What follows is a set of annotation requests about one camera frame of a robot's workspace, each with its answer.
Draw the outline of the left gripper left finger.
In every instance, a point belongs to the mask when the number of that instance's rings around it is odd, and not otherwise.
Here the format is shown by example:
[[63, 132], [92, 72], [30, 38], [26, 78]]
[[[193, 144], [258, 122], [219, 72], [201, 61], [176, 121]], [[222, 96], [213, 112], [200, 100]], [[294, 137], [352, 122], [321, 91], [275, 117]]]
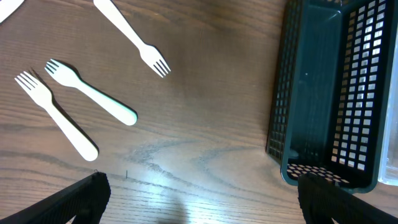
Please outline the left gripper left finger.
[[1, 220], [13, 223], [95, 223], [106, 210], [111, 195], [108, 178], [95, 172], [67, 188]]

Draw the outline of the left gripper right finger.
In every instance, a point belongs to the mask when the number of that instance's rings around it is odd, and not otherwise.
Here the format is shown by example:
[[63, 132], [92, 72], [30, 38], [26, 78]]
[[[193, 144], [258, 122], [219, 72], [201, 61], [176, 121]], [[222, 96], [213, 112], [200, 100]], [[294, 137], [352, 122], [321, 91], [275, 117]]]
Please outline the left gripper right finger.
[[397, 218], [314, 175], [298, 178], [298, 200], [306, 223], [397, 224]]

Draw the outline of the clear white perforated basket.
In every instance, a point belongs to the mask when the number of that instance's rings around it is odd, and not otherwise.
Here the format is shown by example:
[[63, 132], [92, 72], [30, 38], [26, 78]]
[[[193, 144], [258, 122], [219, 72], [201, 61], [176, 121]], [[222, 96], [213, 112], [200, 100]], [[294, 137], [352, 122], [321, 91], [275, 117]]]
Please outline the clear white perforated basket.
[[397, 187], [397, 37], [393, 53], [378, 181]]

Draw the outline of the white fork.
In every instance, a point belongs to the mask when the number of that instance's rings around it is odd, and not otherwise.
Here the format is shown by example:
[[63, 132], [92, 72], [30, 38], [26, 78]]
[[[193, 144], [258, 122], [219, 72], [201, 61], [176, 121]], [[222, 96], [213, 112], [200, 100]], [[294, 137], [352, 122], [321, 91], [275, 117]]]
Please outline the white fork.
[[99, 152], [95, 145], [56, 108], [52, 92], [42, 82], [27, 72], [20, 73], [15, 81], [50, 115], [84, 160], [97, 159]]
[[121, 11], [112, 0], [94, 0], [94, 5], [113, 23], [139, 50], [141, 59], [160, 77], [164, 78], [171, 72], [162, 54], [153, 46], [146, 44], [128, 23]]

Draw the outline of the dark green plastic basket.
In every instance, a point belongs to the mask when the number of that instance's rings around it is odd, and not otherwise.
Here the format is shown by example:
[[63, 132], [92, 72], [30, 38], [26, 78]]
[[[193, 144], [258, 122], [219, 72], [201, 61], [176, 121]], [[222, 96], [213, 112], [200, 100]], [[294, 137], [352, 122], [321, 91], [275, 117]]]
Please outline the dark green plastic basket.
[[266, 146], [285, 182], [375, 188], [396, 34], [396, 0], [287, 1]]

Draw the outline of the white fork mint edge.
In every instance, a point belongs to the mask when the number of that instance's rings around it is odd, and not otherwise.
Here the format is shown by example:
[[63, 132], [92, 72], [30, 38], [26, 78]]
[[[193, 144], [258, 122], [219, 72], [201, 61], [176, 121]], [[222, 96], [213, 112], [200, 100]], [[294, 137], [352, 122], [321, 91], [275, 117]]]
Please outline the white fork mint edge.
[[104, 93], [95, 90], [85, 83], [76, 72], [57, 60], [50, 59], [45, 66], [45, 71], [59, 84], [76, 88], [100, 105], [109, 114], [127, 126], [132, 126], [137, 121], [137, 114], [127, 106], [122, 105]]

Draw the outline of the white spoon far left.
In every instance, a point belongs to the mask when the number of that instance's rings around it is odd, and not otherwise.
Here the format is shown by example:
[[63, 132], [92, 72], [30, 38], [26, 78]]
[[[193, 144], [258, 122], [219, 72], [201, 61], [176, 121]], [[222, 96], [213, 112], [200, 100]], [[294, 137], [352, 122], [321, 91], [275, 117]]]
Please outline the white spoon far left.
[[0, 23], [6, 20], [15, 10], [17, 10], [24, 0], [1, 0], [0, 1]]

